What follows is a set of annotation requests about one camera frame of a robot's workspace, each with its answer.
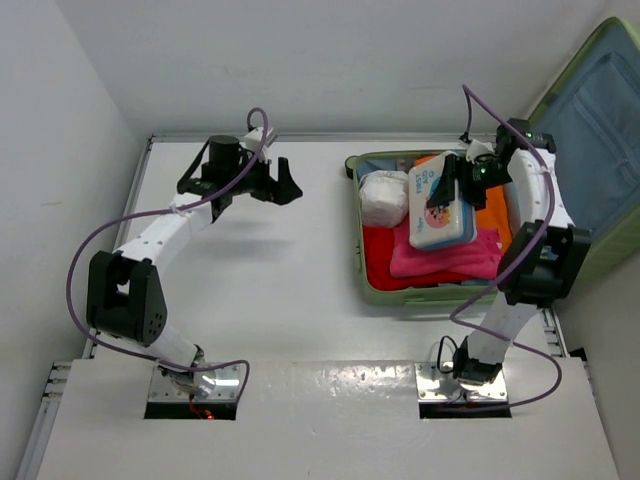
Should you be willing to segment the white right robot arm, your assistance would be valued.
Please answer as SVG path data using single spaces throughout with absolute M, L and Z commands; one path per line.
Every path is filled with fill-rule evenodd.
M 486 204 L 486 192 L 510 184 L 516 193 L 520 226 L 500 260 L 496 297 L 484 319 L 456 348 L 451 375 L 484 385 L 502 370 L 507 350 L 540 310 L 565 298 L 591 246 L 591 234 L 579 228 L 564 207 L 553 170 L 556 144 L 547 133 L 534 133 L 524 119 L 499 125 L 495 149 L 467 161 L 445 158 L 443 178 L 430 207 L 463 199 Z

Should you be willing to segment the pink towel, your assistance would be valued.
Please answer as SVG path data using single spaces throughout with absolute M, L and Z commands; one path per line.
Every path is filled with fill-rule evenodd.
M 394 228 L 393 235 L 390 274 L 395 278 L 445 272 L 492 280 L 512 240 L 512 235 L 505 229 L 479 227 L 476 239 L 470 243 L 437 250 L 418 250 L 409 243 L 407 222 Z

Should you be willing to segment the white plastic bag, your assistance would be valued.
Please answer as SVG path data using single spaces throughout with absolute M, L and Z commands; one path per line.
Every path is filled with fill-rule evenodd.
M 358 195 L 364 226 L 395 228 L 409 210 L 409 176 L 397 170 L 368 173 L 360 181 Z

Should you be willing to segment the red cloth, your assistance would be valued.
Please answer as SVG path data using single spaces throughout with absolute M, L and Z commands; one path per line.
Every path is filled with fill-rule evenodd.
M 363 251 L 369 284 L 380 291 L 399 291 L 407 288 L 431 288 L 445 283 L 461 283 L 470 276 L 441 271 L 407 278 L 395 278 L 390 272 L 394 234 L 390 229 L 363 227 Z

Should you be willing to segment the orange cloth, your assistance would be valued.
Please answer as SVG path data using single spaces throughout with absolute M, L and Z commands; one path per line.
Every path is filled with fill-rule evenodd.
M 418 159 L 416 162 L 422 161 L 436 155 L 428 155 Z M 457 165 L 462 165 L 463 159 L 459 159 Z M 487 191 L 487 203 L 485 208 L 474 208 L 477 232 L 479 227 L 505 229 L 507 234 L 511 234 L 508 221 L 508 210 L 505 195 L 502 187 L 494 187 Z

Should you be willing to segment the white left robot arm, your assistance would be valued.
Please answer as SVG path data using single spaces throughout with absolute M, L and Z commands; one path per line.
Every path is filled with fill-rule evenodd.
M 92 257 L 86 304 L 91 328 L 135 345 L 137 356 L 158 362 L 185 385 L 206 371 L 202 349 L 169 325 L 161 276 L 235 197 L 248 194 L 279 206 L 302 197 L 286 158 L 277 162 L 278 175 L 270 174 L 268 148 L 274 138 L 265 127 L 241 139 L 210 137 L 179 178 L 168 209 L 134 239 Z

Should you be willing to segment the white first aid box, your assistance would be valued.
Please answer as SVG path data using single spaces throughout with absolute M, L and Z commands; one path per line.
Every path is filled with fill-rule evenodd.
M 409 243 L 418 250 L 437 250 L 476 239 L 474 208 L 462 197 L 456 180 L 457 198 L 446 207 L 429 209 L 426 202 L 433 183 L 441 175 L 445 157 L 456 154 L 444 151 L 409 170 Z

